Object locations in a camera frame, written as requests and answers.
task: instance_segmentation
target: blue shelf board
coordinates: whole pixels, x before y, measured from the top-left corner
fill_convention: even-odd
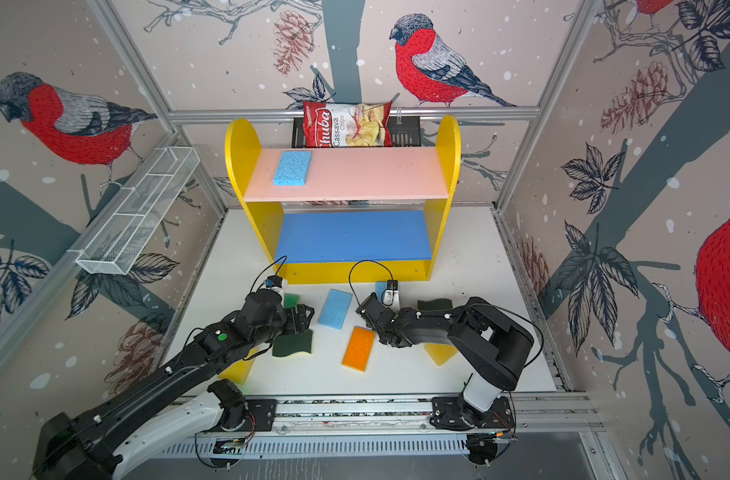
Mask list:
[[[285,214],[275,258],[288,264],[431,260],[423,211]]]

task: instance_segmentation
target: yellow sponge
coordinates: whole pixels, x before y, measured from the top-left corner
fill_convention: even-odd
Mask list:
[[[250,357],[257,351],[258,349],[254,348],[247,356]],[[253,362],[255,361],[256,359],[253,358],[250,360],[239,360],[237,362],[234,362],[229,365],[229,368],[219,373],[218,378],[230,379],[236,384],[244,385],[247,381],[247,376],[251,374],[251,367],[253,366]]]
[[[341,365],[364,372],[375,339],[376,333],[374,331],[355,326],[352,338],[349,339],[347,352],[343,354]]]
[[[441,366],[458,353],[455,346],[444,345],[442,343],[424,343],[423,349],[429,353],[429,356],[437,363],[437,366]]]

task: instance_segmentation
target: gray floor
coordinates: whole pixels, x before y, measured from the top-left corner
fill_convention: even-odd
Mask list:
[[[125,480],[522,480],[544,478],[593,480],[577,433],[519,434],[519,441],[498,457],[490,468],[476,468],[464,456],[402,456],[246,460],[229,472],[214,471],[197,459],[150,460]]]

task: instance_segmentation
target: pink shelf board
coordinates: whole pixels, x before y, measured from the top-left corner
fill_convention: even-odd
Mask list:
[[[432,147],[309,148],[312,161],[302,187],[277,187],[274,171],[284,149],[261,151],[245,201],[410,200],[447,198]]]

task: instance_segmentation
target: robotic arm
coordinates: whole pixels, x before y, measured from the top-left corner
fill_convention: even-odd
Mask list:
[[[265,284],[267,288],[248,293],[241,310],[201,329],[176,357],[127,391],[77,417],[60,413],[48,420],[40,431],[33,475],[38,480],[119,480],[181,438],[213,427],[233,432],[245,426],[250,415],[245,396],[227,379],[158,414],[191,388],[245,359],[254,346],[309,328],[314,309],[301,304],[283,309],[277,288],[282,279],[270,276]],[[452,310],[403,308],[395,313],[371,293],[357,314],[383,344],[452,344],[472,364],[475,373],[459,398],[438,407],[439,414],[429,419],[437,428],[485,427],[494,400],[516,387],[533,346],[526,330],[479,297]],[[482,334],[488,329],[493,333],[485,340]]]

